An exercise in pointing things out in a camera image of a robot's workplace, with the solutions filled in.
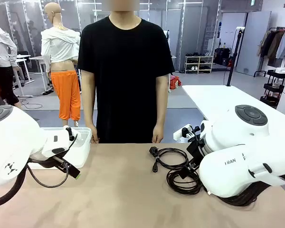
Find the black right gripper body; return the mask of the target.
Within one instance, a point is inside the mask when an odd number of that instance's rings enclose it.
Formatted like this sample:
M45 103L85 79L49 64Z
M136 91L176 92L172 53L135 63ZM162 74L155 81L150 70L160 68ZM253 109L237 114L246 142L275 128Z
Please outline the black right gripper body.
M187 152L192 156L192 159L189 161L190 166L199 167L202 159L205 157L204 146L205 143L203 140L193 140L187 147Z

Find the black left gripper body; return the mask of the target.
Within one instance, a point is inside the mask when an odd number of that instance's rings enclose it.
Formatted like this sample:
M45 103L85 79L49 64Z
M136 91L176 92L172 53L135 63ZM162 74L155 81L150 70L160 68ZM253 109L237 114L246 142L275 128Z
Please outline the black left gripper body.
M37 163L44 168L65 168L69 166L69 162L63 159L61 156L52 156L45 161L29 158L28 163Z

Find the person's right hand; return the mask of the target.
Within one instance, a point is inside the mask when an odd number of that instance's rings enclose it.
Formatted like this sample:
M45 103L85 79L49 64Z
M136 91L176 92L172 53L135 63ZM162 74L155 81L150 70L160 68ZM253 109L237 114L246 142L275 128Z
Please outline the person's right hand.
M97 135L97 128L93 124L89 127L91 129L92 133L92 138L91 138L91 143L99 143L99 138Z

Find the person's left hand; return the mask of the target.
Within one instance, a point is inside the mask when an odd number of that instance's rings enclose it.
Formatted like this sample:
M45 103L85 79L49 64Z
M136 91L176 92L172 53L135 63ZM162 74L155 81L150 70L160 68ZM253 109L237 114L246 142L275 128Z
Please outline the person's left hand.
M162 124L157 124L153 130L152 143L160 143L163 139L164 126Z

